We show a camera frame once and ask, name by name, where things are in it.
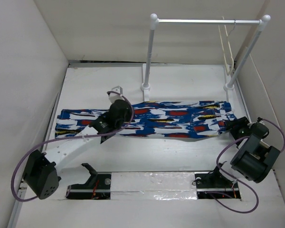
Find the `blue patterned trousers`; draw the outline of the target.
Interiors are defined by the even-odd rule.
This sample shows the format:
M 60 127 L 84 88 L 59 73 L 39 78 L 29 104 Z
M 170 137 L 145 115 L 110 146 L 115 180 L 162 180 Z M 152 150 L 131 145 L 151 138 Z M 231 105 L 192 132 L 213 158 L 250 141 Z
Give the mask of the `blue patterned trousers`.
M 204 139 L 226 131 L 236 120 L 227 101 L 142 102 L 133 105 L 132 123 L 119 136 Z M 104 114 L 104 109 L 63 109 L 57 116 L 55 138 L 73 137 Z

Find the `cream plastic clothes hanger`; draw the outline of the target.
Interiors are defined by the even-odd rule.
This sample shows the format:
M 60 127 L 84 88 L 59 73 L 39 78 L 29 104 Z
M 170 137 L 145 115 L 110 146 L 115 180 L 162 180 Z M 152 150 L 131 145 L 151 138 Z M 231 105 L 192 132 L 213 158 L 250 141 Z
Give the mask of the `cream plastic clothes hanger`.
M 220 38 L 224 66 L 227 76 L 232 76 L 235 66 L 233 52 L 229 40 L 229 36 L 232 33 L 232 31 L 235 29 L 235 27 L 236 27 L 236 22 L 233 23 L 233 28 L 230 31 L 227 30 L 226 24 L 218 25 L 219 38 Z

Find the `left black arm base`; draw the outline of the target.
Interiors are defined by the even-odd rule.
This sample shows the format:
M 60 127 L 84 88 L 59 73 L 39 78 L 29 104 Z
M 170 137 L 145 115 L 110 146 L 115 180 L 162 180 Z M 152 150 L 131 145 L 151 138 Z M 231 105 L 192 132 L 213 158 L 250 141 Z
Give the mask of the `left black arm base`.
M 69 185 L 66 191 L 68 200 L 110 200 L 111 177 L 110 172 L 98 173 L 90 164 L 82 163 L 89 172 L 89 178 L 83 184 Z

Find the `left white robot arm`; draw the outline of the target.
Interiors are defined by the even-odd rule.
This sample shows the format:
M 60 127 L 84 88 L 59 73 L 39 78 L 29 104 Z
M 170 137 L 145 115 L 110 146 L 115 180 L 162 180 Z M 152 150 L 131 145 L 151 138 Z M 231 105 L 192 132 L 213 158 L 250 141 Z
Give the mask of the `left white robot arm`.
M 36 197 L 51 196 L 64 178 L 62 170 L 86 150 L 99 146 L 123 130 L 133 119 L 134 110 L 126 99 L 115 100 L 109 110 L 100 115 L 74 137 L 63 138 L 64 143 L 42 153 L 32 151 L 23 172 L 23 180 Z

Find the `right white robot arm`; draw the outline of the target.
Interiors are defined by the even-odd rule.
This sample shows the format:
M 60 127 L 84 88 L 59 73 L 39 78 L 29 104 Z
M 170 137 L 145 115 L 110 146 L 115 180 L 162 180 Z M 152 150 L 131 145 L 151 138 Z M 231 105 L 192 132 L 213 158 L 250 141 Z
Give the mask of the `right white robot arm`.
M 281 133 L 283 138 L 282 149 L 279 150 L 263 142 L 269 135 L 269 129 L 262 122 L 272 124 Z M 237 179 L 223 170 L 219 163 L 223 153 L 234 144 L 237 146 L 238 152 L 230 162 L 231 168 L 238 171 L 247 180 L 260 183 L 268 175 L 278 156 L 285 150 L 285 134 L 282 129 L 272 121 L 261 117 L 258 117 L 254 123 L 249 122 L 247 117 L 225 121 L 225 127 L 235 140 L 218 155 L 216 165 L 220 171 L 210 175 L 211 184 L 215 187 L 221 187 L 227 182 L 227 175 Z

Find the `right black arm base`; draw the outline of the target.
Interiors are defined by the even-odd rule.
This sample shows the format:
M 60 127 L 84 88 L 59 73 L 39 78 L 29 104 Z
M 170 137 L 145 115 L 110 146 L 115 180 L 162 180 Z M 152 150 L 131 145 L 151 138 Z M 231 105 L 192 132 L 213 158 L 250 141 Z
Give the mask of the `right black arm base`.
M 195 172 L 192 186 L 197 190 L 200 199 L 241 199 L 237 183 L 224 177 L 219 168 L 212 171 Z

